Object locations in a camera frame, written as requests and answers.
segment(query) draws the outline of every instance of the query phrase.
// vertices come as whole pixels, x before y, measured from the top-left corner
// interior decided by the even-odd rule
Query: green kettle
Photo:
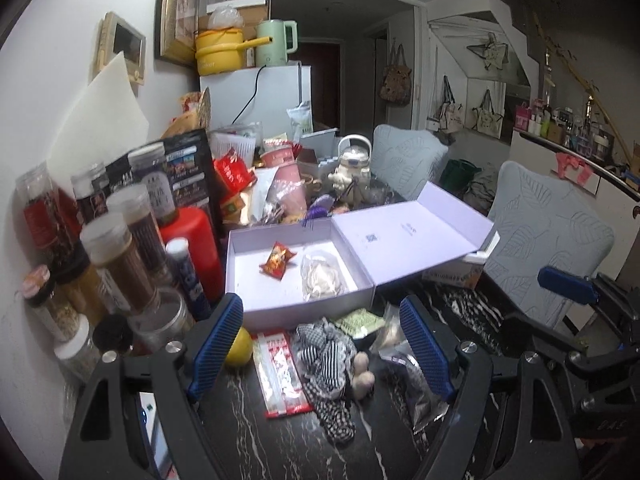
[[[290,31],[292,47],[287,48],[287,29]],[[298,24],[282,20],[267,20],[256,28],[259,38],[273,38],[270,44],[255,49],[256,66],[283,66],[287,64],[287,54],[298,49]]]

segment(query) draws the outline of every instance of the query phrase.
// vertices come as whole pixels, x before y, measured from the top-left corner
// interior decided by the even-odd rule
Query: chair
[[[489,219],[500,243],[484,271],[527,316],[549,327],[571,302],[538,285],[547,265],[591,276],[613,247],[613,229],[578,196],[574,184],[505,162]]]
[[[440,179],[447,150],[427,130],[380,124],[373,130],[371,172],[405,199],[414,200],[427,182]]]

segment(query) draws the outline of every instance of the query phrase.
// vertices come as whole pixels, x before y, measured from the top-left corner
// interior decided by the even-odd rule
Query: yellow lemon
[[[244,327],[240,327],[234,343],[225,358],[225,365],[233,368],[244,366],[254,353],[254,342]]]

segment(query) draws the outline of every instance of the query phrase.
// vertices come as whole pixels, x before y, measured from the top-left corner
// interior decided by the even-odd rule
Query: screw
[[[583,411],[588,412],[588,411],[592,410],[593,408],[595,408],[596,399],[592,395],[587,396],[582,400],[580,405],[582,406],[582,410]]]
[[[182,350],[182,343],[180,341],[169,341],[164,349],[169,352],[169,354],[177,354]]]
[[[109,350],[104,354],[102,354],[102,362],[113,363],[117,357],[118,357],[118,354],[116,352],[114,352],[113,350]]]
[[[527,363],[531,365],[540,361],[540,356],[535,352],[530,351],[524,352],[524,358],[527,360]]]
[[[478,345],[473,341],[463,341],[460,343],[460,349],[465,354],[473,354],[478,350]]]

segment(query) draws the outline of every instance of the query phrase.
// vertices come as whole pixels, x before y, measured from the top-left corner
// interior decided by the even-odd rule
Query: green packet
[[[346,335],[354,339],[362,339],[385,325],[385,320],[370,313],[366,308],[359,308],[340,319],[334,324]]]

